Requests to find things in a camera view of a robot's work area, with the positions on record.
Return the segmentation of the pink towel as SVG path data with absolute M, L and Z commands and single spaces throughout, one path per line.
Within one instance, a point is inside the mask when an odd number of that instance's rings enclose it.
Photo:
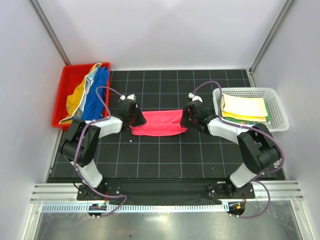
M 181 126 L 183 110 L 143 111 L 145 124 L 133 126 L 131 133 L 135 136 L 168 137 L 185 133 L 188 129 Z

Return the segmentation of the rabbit print towel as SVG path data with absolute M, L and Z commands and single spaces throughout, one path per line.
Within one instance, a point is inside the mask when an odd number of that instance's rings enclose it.
M 266 126 L 269 126 L 271 124 L 270 121 L 256 122 L 256 121 L 244 121 L 244 120 L 237 121 L 236 123 L 240 124 L 240 125 L 251 125 L 251 126 L 254 126 L 254 125 L 257 125 L 257 124 L 264 124 Z

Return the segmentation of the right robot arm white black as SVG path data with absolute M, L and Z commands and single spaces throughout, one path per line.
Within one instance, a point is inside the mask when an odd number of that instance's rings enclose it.
M 263 123 L 239 125 L 209 114 L 200 108 L 200 100 L 190 101 L 182 109 L 180 125 L 197 128 L 206 135 L 226 139 L 238 145 L 243 163 L 226 178 L 223 189 L 230 198 L 239 198 L 245 187 L 279 160 L 284 153 Z

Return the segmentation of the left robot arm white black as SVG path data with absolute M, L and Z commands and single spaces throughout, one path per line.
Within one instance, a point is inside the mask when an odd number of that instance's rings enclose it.
M 94 161 L 99 139 L 146 122 L 135 94 L 120 98 L 120 108 L 115 116 L 89 122 L 78 119 L 72 121 L 58 150 L 73 165 L 94 200 L 103 199 L 107 193 L 104 178 Z

